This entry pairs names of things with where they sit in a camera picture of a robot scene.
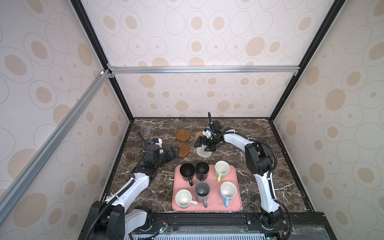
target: patterned wall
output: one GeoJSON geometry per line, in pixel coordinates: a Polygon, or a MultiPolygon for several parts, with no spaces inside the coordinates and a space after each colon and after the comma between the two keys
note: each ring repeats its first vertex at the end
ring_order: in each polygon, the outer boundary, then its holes
{"type": "Polygon", "coordinates": [[[117,74],[135,117],[268,117],[293,73],[117,74]]]}
{"type": "Polygon", "coordinates": [[[276,126],[339,240],[384,239],[384,1],[350,1],[276,126]]]}
{"type": "Polygon", "coordinates": [[[0,228],[0,240],[75,240],[128,127],[104,83],[0,228]]]}
{"type": "Polygon", "coordinates": [[[91,49],[66,1],[1,1],[0,196],[100,73],[91,49]]]}
{"type": "Polygon", "coordinates": [[[82,0],[114,66],[294,65],[333,0],[82,0]]]}

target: brown marble surface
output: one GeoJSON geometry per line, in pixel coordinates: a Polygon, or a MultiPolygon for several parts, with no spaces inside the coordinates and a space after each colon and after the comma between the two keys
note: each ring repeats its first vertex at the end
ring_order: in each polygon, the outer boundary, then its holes
{"type": "MultiPolygon", "coordinates": [[[[264,140],[271,145],[278,158],[278,166],[273,173],[273,184],[277,199],[283,202],[290,212],[306,212],[305,205],[269,123],[263,119],[228,118],[219,119],[219,121],[223,127],[231,127],[248,137],[264,140]]],[[[129,172],[141,159],[142,145],[136,130],[140,130],[148,141],[152,138],[161,138],[163,140],[163,147],[169,149],[170,146],[180,144],[175,137],[177,131],[186,129],[191,133],[191,138],[186,142],[190,147],[190,154],[185,158],[178,158],[167,163],[163,169],[159,170],[157,177],[147,189],[139,194],[132,203],[130,210],[136,206],[144,206],[152,208],[154,213],[174,212],[172,209],[172,192],[176,166],[186,162],[196,164],[200,161],[215,164],[219,160],[224,160],[233,165],[237,171],[243,203],[243,208],[240,212],[252,212],[249,205],[260,211],[261,202],[257,183],[254,176],[247,169],[243,151],[226,143],[218,145],[217,151],[213,152],[208,158],[202,158],[197,155],[196,149],[193,147],[195,133],[202,131],[208,124],[208,119],[136,119],[109,193],[115,193],[129,180],[129,172]]]]}

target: tray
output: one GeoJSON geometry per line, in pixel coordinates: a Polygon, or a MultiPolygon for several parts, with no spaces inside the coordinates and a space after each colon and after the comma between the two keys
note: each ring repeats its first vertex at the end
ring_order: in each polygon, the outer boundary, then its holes
{"type": "Polygon", "coordinates": [[[209,184],[210,192],[208,195],[207,203],[208,207],[205,208],[203,203],[199,202],[197,206],[190,205],[186,209],[180,208],[175,200],[176,193],[181,189],[187,189],[192,194],[192,200],[196,201],[195,198],[195,186],[199,180],[194,177],[192,179],[193,186],[190,186],[187,181],[185,181],[180,174],[180,166],[178,165],[175,169],[175,181],[173,184],[173,195],[172,195],[172,208],[175,211],[183,211],[183,212],[237,212],[242,208],[242,202],[239,191],[239,184],[237,182],[236,169],[230,165],[228,175],[222,179],[220,182],[217,182],[217,177],[215,176],[215,165],[209,165],[208,178],[205,180],[206,183],[209,184]],[[229,206],[225,207],[224,201],[220,197],[220,186],[223,182],[231,182],[237,188],[236,196],[229,201],[229,206]]]}

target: mug handle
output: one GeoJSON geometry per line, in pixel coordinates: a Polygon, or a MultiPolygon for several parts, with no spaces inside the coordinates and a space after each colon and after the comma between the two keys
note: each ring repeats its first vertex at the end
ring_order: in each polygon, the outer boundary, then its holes
{"type": "Polygon", "coordinates": [[[208,204],[207,204],[207,198],[206,197],[203,197],[203,205],[204,207],[208,207],[208,204]]]}

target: green mug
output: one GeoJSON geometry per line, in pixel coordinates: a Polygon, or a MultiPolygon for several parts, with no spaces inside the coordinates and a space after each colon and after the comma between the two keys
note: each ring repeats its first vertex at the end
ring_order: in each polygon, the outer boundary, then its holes
{"type": "Polygon", "coordinates": [[[225,161],[218,161],[215,164],[215,175],[217,177],[217,182],[220,182],[221,179],[228,175],[229,169],[229,164],[225,161]]]}

